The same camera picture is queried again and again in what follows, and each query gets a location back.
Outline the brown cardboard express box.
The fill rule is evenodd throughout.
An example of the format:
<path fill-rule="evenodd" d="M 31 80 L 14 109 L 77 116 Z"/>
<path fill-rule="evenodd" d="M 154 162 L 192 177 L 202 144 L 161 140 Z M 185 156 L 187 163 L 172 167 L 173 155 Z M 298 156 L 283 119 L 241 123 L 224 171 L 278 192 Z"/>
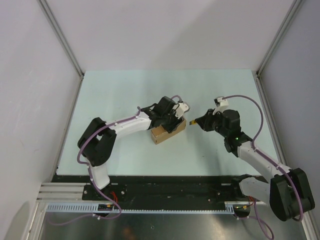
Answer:
<path fill-rule="evenodd" d="M 177 128 L 171 132 L 168 133 L 162 126 L 158 126 L 156 128 L 151 129 L 151 139 L 153 140 L 155 145 L 158 145 L 173 136 L 179 134 L 180 132 L 184 131 L 187 125 L 187 120 L 182 117 L 182 122 L 177 126 Z"/>

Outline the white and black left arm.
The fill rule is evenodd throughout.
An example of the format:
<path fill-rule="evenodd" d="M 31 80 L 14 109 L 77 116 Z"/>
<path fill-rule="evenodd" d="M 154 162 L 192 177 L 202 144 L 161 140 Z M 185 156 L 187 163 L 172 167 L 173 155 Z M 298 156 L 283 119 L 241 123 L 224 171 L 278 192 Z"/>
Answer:
<path fill-rule="evenodd" d="M 93 194 L 100 200 L 110 196 L 107 161 L 117 140 L 157 127 L 172 134 L 183 123 L 189 110 L 190 106 L 179 95 L 163 96 L 158 103 L 138 107 L 137 113 L 127 118 L 109 123 L 99 117 L 94 118 L 77 142 L 79 152 L 76 157 L 77 162 L 88 169 L 94 185 Z"/>

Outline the yellow utility knife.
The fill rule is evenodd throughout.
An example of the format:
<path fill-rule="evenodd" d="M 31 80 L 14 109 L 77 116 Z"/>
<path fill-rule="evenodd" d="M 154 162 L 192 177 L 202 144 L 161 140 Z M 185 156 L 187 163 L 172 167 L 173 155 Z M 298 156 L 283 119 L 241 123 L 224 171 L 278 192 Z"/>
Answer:
<path fill-rule="evenodd" d="M 190 124 L 190 125 L 196 125 L 197 122 L 196 122 L 195 120 L 192 120 L 192 121 L 189 122 L 189 124 Z"/>

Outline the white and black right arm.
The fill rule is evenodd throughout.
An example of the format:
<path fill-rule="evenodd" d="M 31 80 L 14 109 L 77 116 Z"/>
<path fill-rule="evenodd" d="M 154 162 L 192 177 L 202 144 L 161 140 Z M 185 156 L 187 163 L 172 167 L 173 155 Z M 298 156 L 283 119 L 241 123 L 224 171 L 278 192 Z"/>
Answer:
<path fill-rule="evenodd" d="M 242 201 L 251 196 L 270 206 L 281 221 L 293 219 L 315 208 L 308 177 L 301 168 L 292 169 L 276 162 L 262 150 L 253 147 L 253 140 L 241 129 L 240 114 L 236 110 L 223 112 L 214 109 L 192 120 L 205 132 L 215 131 L 223 137 L 226 151 L 250 164 L 264 181 L 244 174 L 234 180 L 231 196 Z"/>

